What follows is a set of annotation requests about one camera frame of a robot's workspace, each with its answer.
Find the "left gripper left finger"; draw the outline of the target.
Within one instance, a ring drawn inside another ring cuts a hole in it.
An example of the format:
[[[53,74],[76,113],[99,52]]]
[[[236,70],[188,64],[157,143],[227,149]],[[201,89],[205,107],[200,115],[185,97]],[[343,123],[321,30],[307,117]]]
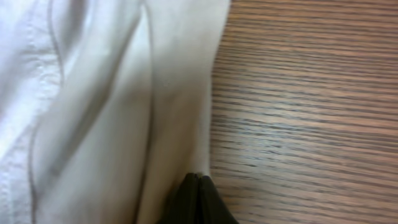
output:
[[[194,173],[185,176],[158,224],[195,224],[199,178]]]

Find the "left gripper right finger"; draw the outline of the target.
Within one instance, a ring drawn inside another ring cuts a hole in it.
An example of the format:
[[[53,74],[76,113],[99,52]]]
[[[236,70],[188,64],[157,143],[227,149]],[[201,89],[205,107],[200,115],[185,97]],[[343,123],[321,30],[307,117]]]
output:
[[[239,224],[220,197],[210,176],[204,175],[198,188],[198,222],[200,224]]]

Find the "beige khaki shorts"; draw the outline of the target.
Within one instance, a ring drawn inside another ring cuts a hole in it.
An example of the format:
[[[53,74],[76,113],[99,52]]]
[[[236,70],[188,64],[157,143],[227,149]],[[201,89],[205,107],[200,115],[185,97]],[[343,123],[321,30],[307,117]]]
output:
[[[157,223],[210,176],[229,1],[1,2],[1,222]]]

